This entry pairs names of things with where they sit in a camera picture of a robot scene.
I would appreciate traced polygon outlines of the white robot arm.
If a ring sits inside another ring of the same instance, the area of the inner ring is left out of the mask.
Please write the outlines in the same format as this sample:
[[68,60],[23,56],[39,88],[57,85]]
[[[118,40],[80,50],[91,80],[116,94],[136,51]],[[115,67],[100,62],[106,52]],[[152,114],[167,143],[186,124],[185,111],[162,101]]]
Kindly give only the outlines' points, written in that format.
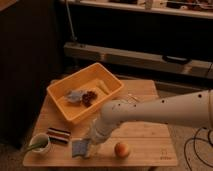
[[86,156],[93,156],[121,124],[135,121],[213,130],[213,90],[136,104],[124,100],[105,103],[86,134],[89,140]]

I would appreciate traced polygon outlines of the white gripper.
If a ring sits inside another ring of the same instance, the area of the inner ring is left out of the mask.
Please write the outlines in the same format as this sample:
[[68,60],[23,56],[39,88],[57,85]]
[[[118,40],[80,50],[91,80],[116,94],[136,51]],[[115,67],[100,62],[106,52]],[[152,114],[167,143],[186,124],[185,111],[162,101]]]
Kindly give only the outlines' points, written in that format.
[[97,154],[101,143],[104,143],[114,130],[114,126],[106,124],[100,118],[92,121],[89,130],[83,135],[82,140],[88,140],[89,143],[86,150],[86,158],[93,157]]

